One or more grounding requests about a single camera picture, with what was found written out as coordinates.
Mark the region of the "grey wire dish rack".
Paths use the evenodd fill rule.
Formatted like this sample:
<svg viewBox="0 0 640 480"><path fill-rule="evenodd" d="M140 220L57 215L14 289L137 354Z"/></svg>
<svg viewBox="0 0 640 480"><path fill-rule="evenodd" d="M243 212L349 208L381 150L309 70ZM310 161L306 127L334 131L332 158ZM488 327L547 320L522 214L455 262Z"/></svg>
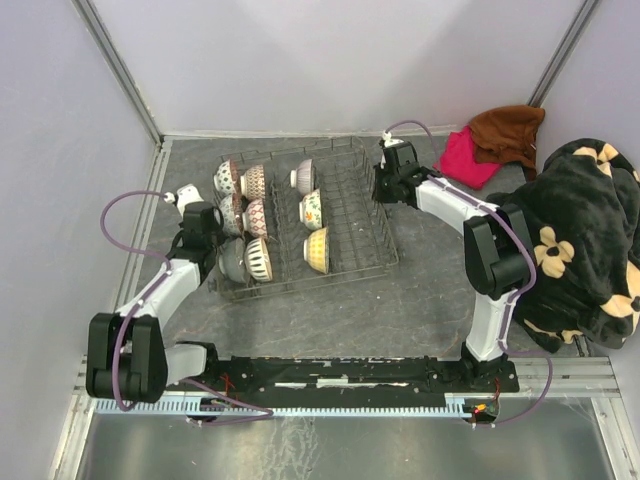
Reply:
<svg viewBox="0 0 640 480"><path fill-rule="evenodd" d="M229 155L240 172L262 166L266 176L265 214L273 279L235 283L220 270L209 277L210 291L230 301L252 300L384 276L398 254L383 206L372 199L374 170L356 137L318 140L271 152ZM321 194L322 220L328 229L328 271L312 269L303 258L310 235L298 218L303 196L289 184L289 173L309 160Z"/></svg>

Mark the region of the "orange green leaf bowl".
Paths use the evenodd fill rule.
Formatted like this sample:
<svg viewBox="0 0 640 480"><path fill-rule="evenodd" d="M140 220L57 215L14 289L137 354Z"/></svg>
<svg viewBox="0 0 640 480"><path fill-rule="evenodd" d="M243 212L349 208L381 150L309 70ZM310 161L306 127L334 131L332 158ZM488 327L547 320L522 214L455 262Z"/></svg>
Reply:
<svg viewBox="0 0 640 480"><path fill-rule="evenodd" d="M299 203L299 220L311 231L323 227L321 192L319 189L308 193Z"/></svg>

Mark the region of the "yellow dotted bowl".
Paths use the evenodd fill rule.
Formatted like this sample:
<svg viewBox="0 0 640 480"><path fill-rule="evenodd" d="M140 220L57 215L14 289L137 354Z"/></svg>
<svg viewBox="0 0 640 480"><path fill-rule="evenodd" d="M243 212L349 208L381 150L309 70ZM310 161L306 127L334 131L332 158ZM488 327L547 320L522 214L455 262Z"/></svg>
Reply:
<svg viewBox="0 0 640 480"><path fill-rule="evenodd" d="M303 258L307 264L322 274L329 272L329 229L327 227L313 231L303 243Z"/></svg>

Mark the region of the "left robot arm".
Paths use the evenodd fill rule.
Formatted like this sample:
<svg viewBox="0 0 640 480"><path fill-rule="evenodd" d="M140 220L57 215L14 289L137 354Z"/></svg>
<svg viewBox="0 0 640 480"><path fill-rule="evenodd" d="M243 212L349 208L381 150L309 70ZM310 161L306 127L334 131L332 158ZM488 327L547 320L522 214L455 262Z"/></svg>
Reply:
<svg viewBox="0 0 640 480"><path fill-rule="evenodd" d="M163 264L136 297L113 313L98 313L89 324L86 390L114 399L123 410L154 403L165 388L187 378L209 390L221 378L212 343L165 345L162 334L182 302L207 279L216 264L220 210L209 202L186 205L181 230Z"/></svg>

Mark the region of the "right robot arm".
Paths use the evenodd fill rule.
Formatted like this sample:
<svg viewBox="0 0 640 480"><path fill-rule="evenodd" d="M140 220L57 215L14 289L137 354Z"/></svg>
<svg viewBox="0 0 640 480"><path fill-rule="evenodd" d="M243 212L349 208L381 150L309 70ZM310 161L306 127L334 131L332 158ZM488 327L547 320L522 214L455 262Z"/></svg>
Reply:
<svg viewBox="0 0 640 480"><path fill-rule="evenodd" d="M403 203L430 214L462 235L464 267L475 290L472 326L457 361L438 361L444 384L481 391L512 372L507 336L519 297L535 283L532 242L517 206L499 207L453 186L422 166L413 144L382 139L373 199Z"/></svg>

